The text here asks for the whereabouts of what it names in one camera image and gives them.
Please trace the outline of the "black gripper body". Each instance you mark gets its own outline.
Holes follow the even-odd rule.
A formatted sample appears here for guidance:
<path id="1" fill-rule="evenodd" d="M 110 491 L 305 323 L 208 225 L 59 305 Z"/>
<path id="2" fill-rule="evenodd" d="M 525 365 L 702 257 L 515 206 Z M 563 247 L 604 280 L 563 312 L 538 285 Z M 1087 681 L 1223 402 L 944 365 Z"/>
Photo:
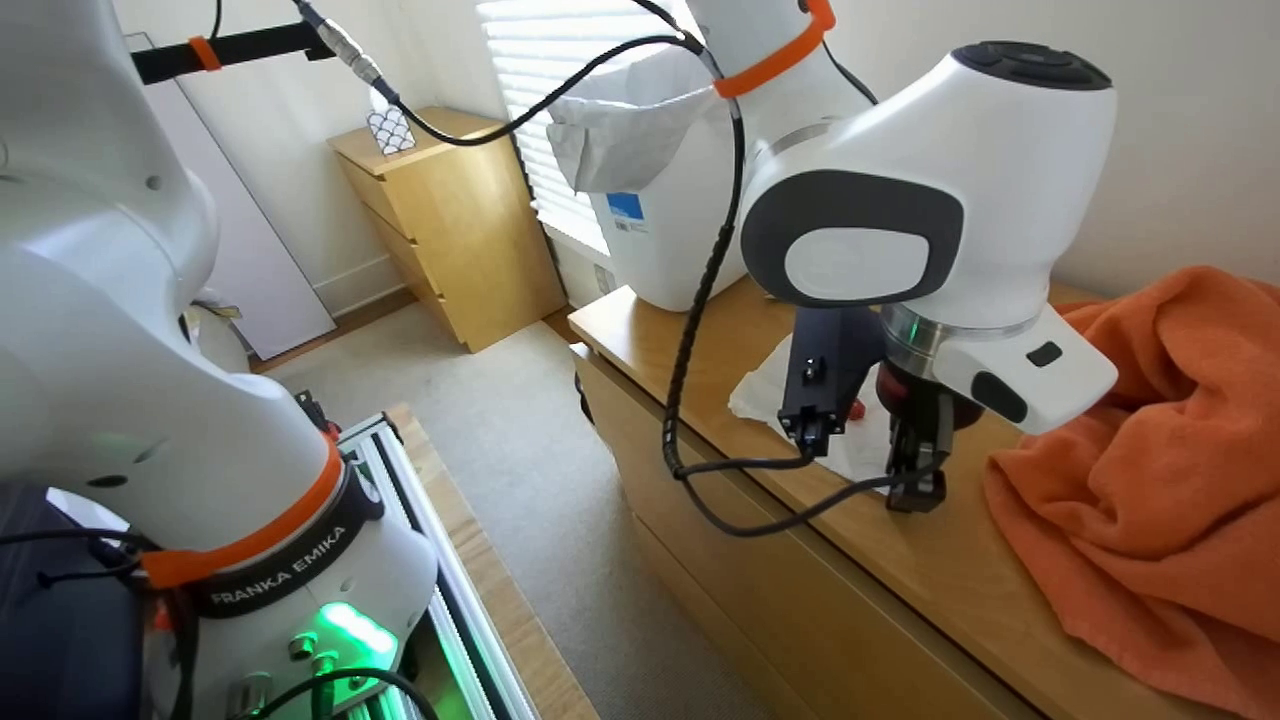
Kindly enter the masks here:
<path id="1" fill-rule="evenodd" d="M 982 414 L 979 402 L 897 365 L 875 370 L 875 395 L 888 406 L 897 460 L 944 460 L 953 450 L 953 435 Z"/>

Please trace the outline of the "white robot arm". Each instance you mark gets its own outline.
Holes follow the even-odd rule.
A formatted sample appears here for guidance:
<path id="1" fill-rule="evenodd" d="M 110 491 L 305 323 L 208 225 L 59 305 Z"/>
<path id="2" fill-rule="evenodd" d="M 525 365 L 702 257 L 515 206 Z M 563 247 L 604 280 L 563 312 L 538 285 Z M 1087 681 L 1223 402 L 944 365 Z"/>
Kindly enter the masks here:
<path id="1" fill-rule="evenodd" d="M 868 368 L 1048 432 L 1110 365 L 1048 305 L 1110 136 L 1087 58 L 979 39 L 849 102 L 820 0 L 693 0 L 715 88 L 755 141 L 729 230 L 749 270 L 845 343 L 780 411 L 820 444 Z M 406 637 L 436 548 L 270 381 L 203 359 L 181 307 L 212 206 L 145 102 L 109 0 L 0 0 L 0 480 L 84 491 L 140 528 L 129 585 L 181 600 L 185 717 L 281 676 L 348 608 Z"/>

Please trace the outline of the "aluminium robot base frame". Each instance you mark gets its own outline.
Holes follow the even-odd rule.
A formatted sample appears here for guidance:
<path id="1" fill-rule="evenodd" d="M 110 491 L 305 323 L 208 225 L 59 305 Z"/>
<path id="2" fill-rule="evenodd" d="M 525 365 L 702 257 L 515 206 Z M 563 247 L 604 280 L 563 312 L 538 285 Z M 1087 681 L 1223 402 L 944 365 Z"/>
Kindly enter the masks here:
<path id="1" fill-rule="evenodd" d="M 300 393 L 338 456 L 338 489 L 287 560 L 291 676 L 253 720 L 536 720 L 394 420 L 338 428 Z"/>

